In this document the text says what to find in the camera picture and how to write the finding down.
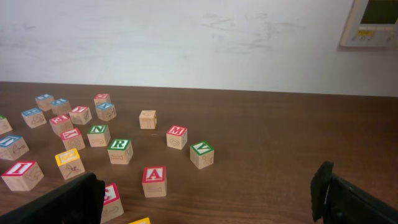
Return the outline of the yellow block centre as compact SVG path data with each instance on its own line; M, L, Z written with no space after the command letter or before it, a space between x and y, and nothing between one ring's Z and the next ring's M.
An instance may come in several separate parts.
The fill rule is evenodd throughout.
M85 172L81 157L76 148L55 155L55 160L65 180Z

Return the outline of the red number 3 block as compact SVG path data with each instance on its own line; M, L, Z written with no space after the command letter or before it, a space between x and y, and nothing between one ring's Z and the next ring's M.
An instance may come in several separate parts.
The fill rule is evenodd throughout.
M105 187L103 211L101 214L101 223L105 223L124 213L118 188L115 183Z

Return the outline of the blue block top left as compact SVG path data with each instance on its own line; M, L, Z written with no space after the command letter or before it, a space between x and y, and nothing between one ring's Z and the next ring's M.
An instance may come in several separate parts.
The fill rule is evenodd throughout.
M53 95L50 94L44 94L40 96L35 97L35 101L37 103L37 106L42 110L42 111L48 111L52 108L51 102L53 102L55 99Z

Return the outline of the blue letter X block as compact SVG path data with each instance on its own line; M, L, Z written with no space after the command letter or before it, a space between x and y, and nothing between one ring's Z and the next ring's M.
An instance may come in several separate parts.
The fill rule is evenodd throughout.
M103 121L109 121L116 117L116 108L113 103L104 102L96 106L98 118Z

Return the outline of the green letter Z block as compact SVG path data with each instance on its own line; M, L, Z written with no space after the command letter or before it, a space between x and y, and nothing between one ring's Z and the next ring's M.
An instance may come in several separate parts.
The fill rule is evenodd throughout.
M0 115L0 134L7 133L9 131L12 131L10 123L5 116Z

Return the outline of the red letter A block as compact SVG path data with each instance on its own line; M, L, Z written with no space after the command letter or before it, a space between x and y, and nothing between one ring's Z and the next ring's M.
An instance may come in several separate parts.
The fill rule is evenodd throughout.
M142 186L146 198L165 197L167 195L166 167L145 167Z

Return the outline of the red letter Y block upper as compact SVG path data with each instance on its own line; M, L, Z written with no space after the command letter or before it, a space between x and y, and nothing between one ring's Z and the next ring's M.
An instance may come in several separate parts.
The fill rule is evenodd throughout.
M84 125L92 119L88 106L77 106L69 112L69 115L73 124Z

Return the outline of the green letter R block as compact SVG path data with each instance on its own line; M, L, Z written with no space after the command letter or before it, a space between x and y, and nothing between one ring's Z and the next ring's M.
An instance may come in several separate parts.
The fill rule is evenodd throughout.
M129 164L132 155L130 139L113 139L108 147L109 159L112 164Z

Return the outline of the red letter Q block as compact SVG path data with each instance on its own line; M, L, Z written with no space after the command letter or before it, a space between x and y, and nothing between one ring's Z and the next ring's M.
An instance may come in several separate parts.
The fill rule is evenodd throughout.
M95 106L98 106L102 103L111 102L110 94L109 93L100 93L94 97Z

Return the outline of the red letter E block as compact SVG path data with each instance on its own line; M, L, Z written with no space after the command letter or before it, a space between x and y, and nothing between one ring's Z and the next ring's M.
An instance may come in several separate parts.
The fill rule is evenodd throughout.
M70 117L65 114L54 117L49 121L54 133L57 136L60 136L62 132L69 131L74 128Z

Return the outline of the red letter I block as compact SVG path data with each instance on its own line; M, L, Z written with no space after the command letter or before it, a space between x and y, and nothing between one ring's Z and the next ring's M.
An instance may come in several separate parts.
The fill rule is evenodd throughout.
M44 177L36 161L17 161L1 175L11 191L30 191Z

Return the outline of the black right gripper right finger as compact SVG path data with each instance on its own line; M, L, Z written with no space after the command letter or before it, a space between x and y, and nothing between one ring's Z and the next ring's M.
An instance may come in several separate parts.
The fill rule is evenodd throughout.
M311 184L313 221L324 224L397 224L397 210L333 173L325 161Z

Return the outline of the blue letter T block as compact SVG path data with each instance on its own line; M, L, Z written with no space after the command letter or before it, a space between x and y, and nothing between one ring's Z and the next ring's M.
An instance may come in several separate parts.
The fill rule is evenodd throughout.
M0 158L15 161L29 151L29 148L22 136L8 135L1 139Z

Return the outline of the blue letter H block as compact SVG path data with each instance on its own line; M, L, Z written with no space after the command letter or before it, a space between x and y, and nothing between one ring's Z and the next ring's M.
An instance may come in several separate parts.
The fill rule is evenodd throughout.
M32 108L21 113L23 119L30 128L36 128L47 122L43 111L39 108Z

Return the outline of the blue letter D block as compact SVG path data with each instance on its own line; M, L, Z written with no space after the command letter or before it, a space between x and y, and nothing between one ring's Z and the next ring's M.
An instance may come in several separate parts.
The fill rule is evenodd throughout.
M72 107L70 106L70 102L64 98L60 98L58 100L55 100L50 103L52 113L60 116L63 114L68 114L71 110Z

